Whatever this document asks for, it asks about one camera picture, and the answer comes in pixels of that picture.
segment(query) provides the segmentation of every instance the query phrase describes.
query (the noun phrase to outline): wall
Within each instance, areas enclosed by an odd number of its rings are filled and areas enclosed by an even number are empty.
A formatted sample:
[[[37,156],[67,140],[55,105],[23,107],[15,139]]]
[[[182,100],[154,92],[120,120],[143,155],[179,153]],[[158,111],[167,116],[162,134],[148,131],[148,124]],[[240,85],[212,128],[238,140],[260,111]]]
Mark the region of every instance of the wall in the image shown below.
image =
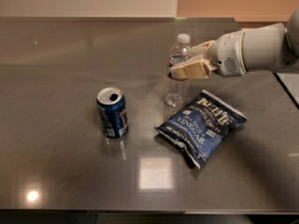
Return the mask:
[[[299,0],[178,0],[178,15],[234,17],[237,21],[287,21]]]
[[[0,0],[1,17],[175,17],[178,0]]]

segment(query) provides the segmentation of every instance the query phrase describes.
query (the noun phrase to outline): soda can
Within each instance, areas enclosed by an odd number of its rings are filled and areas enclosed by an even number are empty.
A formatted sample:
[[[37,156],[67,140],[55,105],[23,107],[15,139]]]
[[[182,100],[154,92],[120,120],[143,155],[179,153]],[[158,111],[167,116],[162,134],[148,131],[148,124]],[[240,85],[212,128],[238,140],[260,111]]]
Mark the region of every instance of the soda can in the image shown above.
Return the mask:
[[[104,88],[97,94],[96,102],[105,135],[109,138],[123,137],[129,126],[122,91],[115,87]]]

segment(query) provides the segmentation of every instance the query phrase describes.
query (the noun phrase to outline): white wall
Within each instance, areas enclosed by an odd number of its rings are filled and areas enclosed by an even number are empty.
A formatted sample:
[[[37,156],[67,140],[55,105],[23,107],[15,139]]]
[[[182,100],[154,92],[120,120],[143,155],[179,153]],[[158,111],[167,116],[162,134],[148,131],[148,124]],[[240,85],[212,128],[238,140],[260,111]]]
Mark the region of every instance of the white wall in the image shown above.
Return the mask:
[[[0,0],[0,17],[175,17],[178,0]]]

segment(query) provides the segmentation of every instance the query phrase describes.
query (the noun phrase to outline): black strip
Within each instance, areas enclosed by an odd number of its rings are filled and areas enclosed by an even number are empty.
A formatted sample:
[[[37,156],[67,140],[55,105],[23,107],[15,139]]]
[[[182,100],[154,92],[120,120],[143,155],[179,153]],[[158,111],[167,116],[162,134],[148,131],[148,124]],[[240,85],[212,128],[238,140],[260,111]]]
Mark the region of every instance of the black strip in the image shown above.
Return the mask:
[[[280,85],[283,88],[283,90],[285,92],[287,92],[287,94],[289,95],[289,97],[292,100],[293,104],[296,105],[297,109],[299,109],[299,104],[297,103],[297,101],[295,100],[295,98],[292,96],[292,94],[290,93],[290,91],[287,88],[287,86],[283,83],[283,81],[281,80],[281,78],[279,77],[279,75],[276,74],[276,73],[273,73],[273,75],[274,75],[274,77],[276,77],[277,81],[280,83]]]

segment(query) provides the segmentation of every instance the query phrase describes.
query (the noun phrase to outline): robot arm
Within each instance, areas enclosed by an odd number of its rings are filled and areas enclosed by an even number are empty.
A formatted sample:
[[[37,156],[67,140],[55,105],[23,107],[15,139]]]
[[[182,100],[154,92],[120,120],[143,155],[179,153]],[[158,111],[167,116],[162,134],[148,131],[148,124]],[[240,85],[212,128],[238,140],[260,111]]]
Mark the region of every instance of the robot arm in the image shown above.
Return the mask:
[[[278,23],[207,43],[206,57],[196,60],[195,56],[191,63],[188,60],[172,67],[175,77],[207,78],[212,70],[223,77],[244,76],[252,70],[299,73],[299,8],[288,22],[287,33]]]

